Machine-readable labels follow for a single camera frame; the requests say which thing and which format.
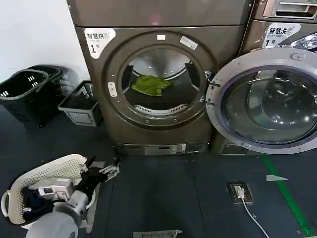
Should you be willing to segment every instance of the robotic hand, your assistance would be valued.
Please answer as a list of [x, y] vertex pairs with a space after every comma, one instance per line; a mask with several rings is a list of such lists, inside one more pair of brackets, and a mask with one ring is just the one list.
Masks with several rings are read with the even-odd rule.
[[121, 158], [106, 168], [90, 167], [95, 157], [88, 159], [81, 169], [82, 180], [67, 202], [59, 203], [53, 212], [37, 220], [26, 234], [26, 238], [77, 238], [81, 216], [92, 199], [100, 182], [107, 182], [119, 173]]

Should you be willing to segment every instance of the green towel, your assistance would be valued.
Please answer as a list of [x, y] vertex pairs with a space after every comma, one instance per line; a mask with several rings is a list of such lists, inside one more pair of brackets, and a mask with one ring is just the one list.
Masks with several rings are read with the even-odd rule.
[[143, 75], [135, 80], [132, 88], [149, 96], [161, 97], [162, 89], [165, 89], [170, 85], [172, 85], [172, 83], [165, 81], [163, 78]]

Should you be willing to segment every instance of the white cable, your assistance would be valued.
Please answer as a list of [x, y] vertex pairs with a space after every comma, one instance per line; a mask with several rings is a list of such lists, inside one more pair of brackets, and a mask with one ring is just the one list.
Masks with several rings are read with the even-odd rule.
[[249, 214], [249, 216], [251, 217], [251, 219], [258, 225], [258, 227], [263, 231], [264, 235], [269, 238], [268, 234], [265, 232], [265, 230], [263, 229], [263, 227], [256, 221], [256, 219], [251, 215], [251, 213], [249, 212], [246, 203], [244, 202], [244, 197], [241, 198], [242, 199], [242, 203], [244, 208], [246, 209], [247, 213]]

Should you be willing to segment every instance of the black laundry basket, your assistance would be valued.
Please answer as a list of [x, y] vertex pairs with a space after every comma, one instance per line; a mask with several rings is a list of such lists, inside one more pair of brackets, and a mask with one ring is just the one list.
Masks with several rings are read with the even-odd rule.
[[58, 113], [56, 86], [47, 72], [24, 69], [0, 83], [0, 104], [27, 127], [42, 127]]
[[74, 90], [74, 87], [67, 76], [69, 69], [66, 67], [50, 64], [38, 64], [29, 67], [28, 69], [44, 71], [49, 74], [52, 83], [56, 86], [56, 97], [58, 104]]

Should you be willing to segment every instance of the white wall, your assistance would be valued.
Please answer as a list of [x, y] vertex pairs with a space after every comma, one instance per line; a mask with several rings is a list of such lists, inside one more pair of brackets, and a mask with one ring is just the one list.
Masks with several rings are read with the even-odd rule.
[[0, 82], [35, 64], [64, 65], [89, 79], [66, 0], [2, 0]]

